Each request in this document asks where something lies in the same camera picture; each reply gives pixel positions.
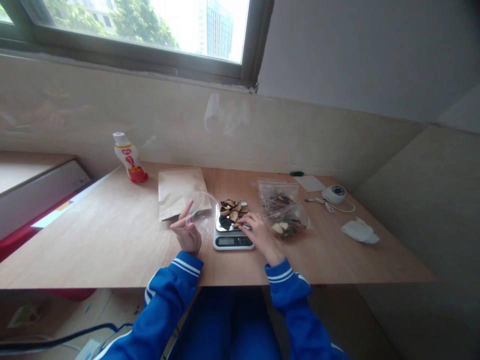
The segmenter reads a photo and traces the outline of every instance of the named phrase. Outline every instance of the hand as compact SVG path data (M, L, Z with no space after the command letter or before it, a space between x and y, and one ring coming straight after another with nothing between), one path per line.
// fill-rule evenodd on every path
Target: hand
M270 232L270 227L259 214L248 213L241 219L238 219L237 223L240 224L238 228L255 244L271 267L284 261L285 256L277 247L275 239ZM248 225L251 227L251 230L248 230L242 224Z
M186 208L181 212L178 221L170 225L170 229L176 234L176 239L183 251L197 256L202 247L202 236L200 235L195 224L187 225L187 215L194 203L190 200Z

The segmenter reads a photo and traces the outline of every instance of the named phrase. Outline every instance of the brown paper bag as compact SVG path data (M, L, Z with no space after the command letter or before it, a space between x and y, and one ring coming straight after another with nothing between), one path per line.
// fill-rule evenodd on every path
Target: brown paper bag
M206 192L200 167L176 167L158 172L158 221L180 215L192 192Z

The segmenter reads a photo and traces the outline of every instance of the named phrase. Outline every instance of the person's left hand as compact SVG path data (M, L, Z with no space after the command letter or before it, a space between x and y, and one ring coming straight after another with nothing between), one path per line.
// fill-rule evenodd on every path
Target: person's left hand
M187 253L197 256L200 248L202 247L202 236L200 235L195 224L191 223L186 226L187 215L189 214L193 203L193 200L188 202L186 208L178 217L178 221L170 225L170 229L176 234L176 238L181 249Z

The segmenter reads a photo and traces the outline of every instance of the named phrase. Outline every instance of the person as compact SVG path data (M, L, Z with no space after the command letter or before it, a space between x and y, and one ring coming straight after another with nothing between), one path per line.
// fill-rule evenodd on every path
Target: person
M171 225L181 247L168 267L159 269L145 289L145 308L132 330L119 336L95 360L165 359L163 351L195 296L204 263L197 258L202 238L194 224L186 226L190 201ZM239 229L265 257L273 306L285 318L291 360L348 359L307 302L311 288L294 272L276 245L270 228L255 213L238 220ZM172 347L169 360L280 360L280 347L259 287L204 287L192 304Z

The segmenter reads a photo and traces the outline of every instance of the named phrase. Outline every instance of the white wall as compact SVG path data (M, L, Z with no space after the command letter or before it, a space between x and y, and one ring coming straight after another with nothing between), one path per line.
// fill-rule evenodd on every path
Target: white wall
M472 3L276 0L258 93L436 122L480 83Z
M438 117L438 123L480 134L480 84L442 113Z
M402 359L478 359L480 135L430 126L354 196L440 278L358 286Z
M0 56L0 150L118 166L114 132L146 161L331 175L352 190L424 126L290 100Z

